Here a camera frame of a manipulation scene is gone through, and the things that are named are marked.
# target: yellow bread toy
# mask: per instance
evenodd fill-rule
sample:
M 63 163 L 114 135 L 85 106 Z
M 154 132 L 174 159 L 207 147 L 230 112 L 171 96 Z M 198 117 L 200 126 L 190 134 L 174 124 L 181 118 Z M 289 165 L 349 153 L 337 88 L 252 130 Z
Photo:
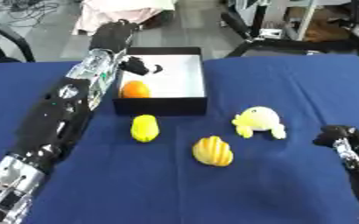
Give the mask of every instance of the yellow bread toy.
M 244 138 L 253 136 L 253 131 L 270 130 L 276 139 L 286 138 L 285 126 L 280 123 L 278 114 L 271 108 L 248 108 L 242 114 L 236 115 L 232 121 L 236 133 Z
M 140 115 L 133 119 L 130 129 L 133 138 L 141 143 L 148 143 L 159 134 L 157 119 L 153 115 Z
M 205 165 L 227 166 L 233 161 L 230 146 L 218 136 L 202 138 L 193 147 L 194 157 Z

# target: open box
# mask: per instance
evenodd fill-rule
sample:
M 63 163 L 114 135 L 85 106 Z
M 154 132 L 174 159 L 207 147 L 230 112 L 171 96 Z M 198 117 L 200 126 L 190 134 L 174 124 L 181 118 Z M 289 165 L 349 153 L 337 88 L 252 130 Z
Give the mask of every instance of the open box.
M 118 115 L 205 115 L 208 98 L 199 47 L 132 47 L 128 54 L 160 65 L 163 71 L 145 76 L 120 72 L 113 85 Z M 128 81 L 142 81 L 151 98 L 121 98 L 121 89 Z

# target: chair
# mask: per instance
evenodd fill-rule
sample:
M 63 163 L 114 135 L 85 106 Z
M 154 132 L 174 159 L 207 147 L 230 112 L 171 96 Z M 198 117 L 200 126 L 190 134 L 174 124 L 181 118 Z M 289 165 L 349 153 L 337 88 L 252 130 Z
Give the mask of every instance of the chair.
M 356 50 L 359 54 L 359 37 L 352 31 L 348 32 L 349 38 L 344 40 L 332 40 L 323 42 L 308 42 L 298 41 L 281 38 L 266 38 L 262 33 L 262 25 L 264 21 L 265 12 L 269 6 L 268 1 L 249 1 L 248 8 L 253 7 L 255 15 L 251 15 L 251 25 L 249 18 L 245 20 L 244 15 L 238 15 L 235 9 L 231 9 L 228 12 L 222 13 L 222 20 L 230 26 L 237 34 L 243 39 L 243 43 L 240 44 L 233 52 L 229 53 L 227 57 L 240 57 L 250 49 L 259 47 L 280 49 L 280 50 L 295 50 L 305 53 L 309 52 L 349 52 Z M 351 8 L 353 11 L 357 10 L 358 0 L 351 1 Z M 357 25 L 357 19 L 354 17 L 355 13 L 352 13 L 350 18 L 351 27 Z
M 35 62 L 31 48 L 23 37 L 6 25 L 0 24 L 0 35 L 14 43 L 22 52 L 26 62 Z M 7 57 L 0 47 L 0 62 L 19 62 L 17 59 Z

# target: silver robotic arm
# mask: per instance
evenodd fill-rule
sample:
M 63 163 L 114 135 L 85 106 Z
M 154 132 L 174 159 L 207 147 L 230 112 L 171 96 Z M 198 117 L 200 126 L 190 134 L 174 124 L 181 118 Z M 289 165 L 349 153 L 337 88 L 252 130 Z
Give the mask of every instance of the silver robotic arm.
M 0 223 L 23 221 L 38 189 L 80 139 L 118 70 L 151 72 L 143 61 L 127 56 L 136 28 L 124 20 L 103 25 L 88 56 L 31 109 L 17 142 L 0 161 Z
M 359 129 L 344 125 L 325 126 L 313 142 L 336 151 L 359 201 Z

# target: blue tablecloth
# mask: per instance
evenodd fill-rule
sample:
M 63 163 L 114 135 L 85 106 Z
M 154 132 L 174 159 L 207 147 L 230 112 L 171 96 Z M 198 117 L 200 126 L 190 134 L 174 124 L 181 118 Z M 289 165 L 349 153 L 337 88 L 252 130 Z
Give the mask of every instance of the blue tablecloth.
M 0 159 L 29 107 L 73 64 L 0 65 Z M 130 137 L 131 118 L 116 116 L 108 95 L 25 223 L 358 223 L 339 158 L 312 140 L 327 123 L 359 127 L 359 58 L 219 59 L 204 69 L 208 114 L 160 117 L 152 143 Z M 288 139 L 235 133 L 230 120 L 256 105 L 281 115 Z M 210 135 L 231 145 L 231 166 L 193 159 L 192 145 Z

